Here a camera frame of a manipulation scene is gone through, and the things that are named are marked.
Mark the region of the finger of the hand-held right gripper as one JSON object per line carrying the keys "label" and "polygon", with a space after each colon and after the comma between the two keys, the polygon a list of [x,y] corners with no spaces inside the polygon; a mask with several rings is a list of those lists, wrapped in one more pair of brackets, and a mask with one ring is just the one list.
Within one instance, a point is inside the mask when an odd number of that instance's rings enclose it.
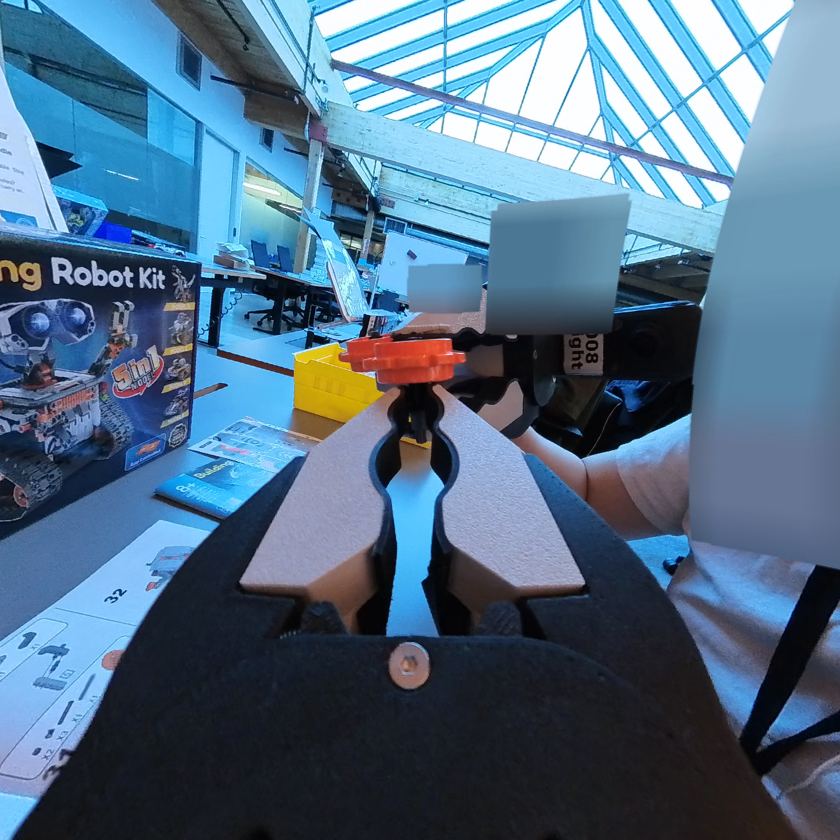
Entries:
{"label": "finger of the hand-held right gripper", "polygon": [[451,387],[452,396],[497,431],[527,431],[527,337],[468,350]]}
{"label": "finger of the hand-held right gripper", "polygon": [[486,315],[480,311],[462,313],[416,313],[397,326],[392,332],[370,333],[371,338],[381,335],[394,339],[451,338],[461,333],[482,335],[486,328]]}

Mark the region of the white board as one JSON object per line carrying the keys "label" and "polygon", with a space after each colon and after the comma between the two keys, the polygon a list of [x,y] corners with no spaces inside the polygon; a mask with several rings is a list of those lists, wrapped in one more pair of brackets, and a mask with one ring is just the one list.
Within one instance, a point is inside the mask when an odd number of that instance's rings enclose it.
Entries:
{"label": "white board", "polygon": [[381,264],[377,270],[376,289],[393,291],[407,301],[408,270],[411,266],[486,265],[487,249],[451,248],[411,235],[388,233]]}

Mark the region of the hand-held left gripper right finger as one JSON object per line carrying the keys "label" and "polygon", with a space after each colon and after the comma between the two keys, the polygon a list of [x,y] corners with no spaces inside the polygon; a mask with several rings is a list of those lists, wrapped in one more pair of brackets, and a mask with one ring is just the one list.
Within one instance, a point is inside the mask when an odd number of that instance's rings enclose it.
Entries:
{"label": "hand-held left gripper right finger", "polygon": [[579,595],[584,578],[521,450],[448,394],[437,400],[428,600],[442,635],[468,634],[493,602]]}

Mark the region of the blue thin booklet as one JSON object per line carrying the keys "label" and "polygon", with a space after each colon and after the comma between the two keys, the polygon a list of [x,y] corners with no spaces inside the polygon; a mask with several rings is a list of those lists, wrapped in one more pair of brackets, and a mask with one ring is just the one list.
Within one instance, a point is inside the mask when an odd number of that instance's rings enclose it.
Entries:
{"label": "blue thin booklet", "polygon": [[155,494],[204,515],[225,519],[275,475],[229,458],[216,458],[168,479],[155,489]]}

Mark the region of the black office chair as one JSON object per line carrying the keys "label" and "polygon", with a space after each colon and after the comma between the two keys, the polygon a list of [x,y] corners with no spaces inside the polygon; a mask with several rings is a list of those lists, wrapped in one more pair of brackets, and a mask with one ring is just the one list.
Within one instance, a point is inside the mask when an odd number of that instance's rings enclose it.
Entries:
{"label": "black office chair", "polygon": [[260,315],[259,320],[256,322],[255,329],[261,329],[261,325],[263,324],[263,322],[267,319],[270,319],[271,332],[273,334],[279,334],[281,331],[282,305],[282,301],[280,300],[279,280],[276,276],[274,276],[271,273],[272,268],[270,265],[270,257],[268,254],[266,244],[261,243],[259,241],[255,241],[254,239],[251,240],[250,244],[253,260],[255,263],[255,271],[259,270],[265,272],[267,270],[269,272],[266,276],[267,279],[264,282],[258,283],[256,280],[254,281],[251,291],[255,295],[272,301],[272,307],[271,309],[267,310],[247,311],[245,314],[245,319],[249,320],[252,314]]}
{"label": "black office chair", "polygon": [[273,330],[279,333],[286,324],[291,329],[301,329],[306,325],[306,306],[308,287],[297,280],[289,279],[293,269],[293,258],[289,248],[278,246],[279,271],[285,279],[278,279],[276,315]]}

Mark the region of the person's right forearm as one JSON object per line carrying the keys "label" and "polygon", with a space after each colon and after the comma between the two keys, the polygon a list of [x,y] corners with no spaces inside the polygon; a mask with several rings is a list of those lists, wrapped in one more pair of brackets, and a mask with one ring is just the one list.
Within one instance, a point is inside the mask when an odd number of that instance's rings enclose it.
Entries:
{"label": "person's right forearm", "polygon": [[523,453],[538,457],[623,539],[646,539],[664,534],[646,519],[630,497],[619,475],[613,451],[579,458],[541,437],[532,428],[512,442]]}

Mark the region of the white open instruction booklet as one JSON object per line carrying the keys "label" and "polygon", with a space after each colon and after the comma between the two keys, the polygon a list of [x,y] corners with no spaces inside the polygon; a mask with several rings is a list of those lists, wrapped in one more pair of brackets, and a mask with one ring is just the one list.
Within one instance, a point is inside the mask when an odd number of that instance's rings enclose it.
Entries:
{"label": "white open instruction booklet", "polygon": [[136,627],[207,535],[156,522],[3,640],[3,793],[43,794],[89,727]]}

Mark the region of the blue toy robot box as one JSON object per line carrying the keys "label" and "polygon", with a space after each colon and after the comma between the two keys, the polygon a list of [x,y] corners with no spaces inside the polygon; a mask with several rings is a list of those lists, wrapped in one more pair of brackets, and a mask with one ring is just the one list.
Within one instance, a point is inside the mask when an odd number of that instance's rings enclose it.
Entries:
{"label": "blue toy robot box", "polygon": [[2,227],[1,535],[180,447],[201,263]]}

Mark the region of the white printed task sheet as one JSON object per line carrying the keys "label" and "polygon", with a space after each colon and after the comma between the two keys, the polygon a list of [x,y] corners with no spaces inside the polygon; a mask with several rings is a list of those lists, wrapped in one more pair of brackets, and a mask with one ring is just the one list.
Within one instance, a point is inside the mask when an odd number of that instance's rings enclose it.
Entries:
{"label": "white printed task sheet", "polygon": [[17,110],[1,71],[2,223],[67,233],[34,137]]}

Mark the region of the orange wheels grey beam assembly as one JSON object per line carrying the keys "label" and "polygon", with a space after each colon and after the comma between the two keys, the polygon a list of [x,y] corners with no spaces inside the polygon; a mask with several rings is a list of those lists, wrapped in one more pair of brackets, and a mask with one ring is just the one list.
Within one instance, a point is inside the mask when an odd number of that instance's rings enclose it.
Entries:
{"label": "orange wheels grey beam assembly", "polygon": [[427,405],[430,387],[450,380],[466,354],[454,351],[451,339],[393,341],[386,335],[353,339],[346,345],[339,359],[350,364],[352,371],[373,372],[379,384],[402,388],[408,423],[404,436],[424,445],[432,423],[428,417],[435,416]]}

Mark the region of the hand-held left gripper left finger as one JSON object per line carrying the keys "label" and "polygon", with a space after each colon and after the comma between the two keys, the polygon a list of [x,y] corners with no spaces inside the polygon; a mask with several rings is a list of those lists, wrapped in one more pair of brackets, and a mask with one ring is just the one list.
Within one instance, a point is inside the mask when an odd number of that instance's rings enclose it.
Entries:
{"label": "hand-held left gripper left finger", "polygon": [[386,488],[400,469],[392,388],[315,447],[248,568],[247,592],[331,602],[350,630],[384,634],[396,569]]}

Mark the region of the yellow plastic bin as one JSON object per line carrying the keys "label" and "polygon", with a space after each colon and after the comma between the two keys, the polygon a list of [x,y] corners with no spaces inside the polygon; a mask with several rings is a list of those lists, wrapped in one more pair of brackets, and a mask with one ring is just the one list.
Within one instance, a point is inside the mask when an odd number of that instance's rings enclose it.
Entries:
{"label": "yellow plastic bin", "polygon": [[386,419],[398,391],[381,392],[375,373],[356,372],[343,361],[344,350],[331,343],[296,354],[294,406],[342,423],[361,413],[366,419]]}

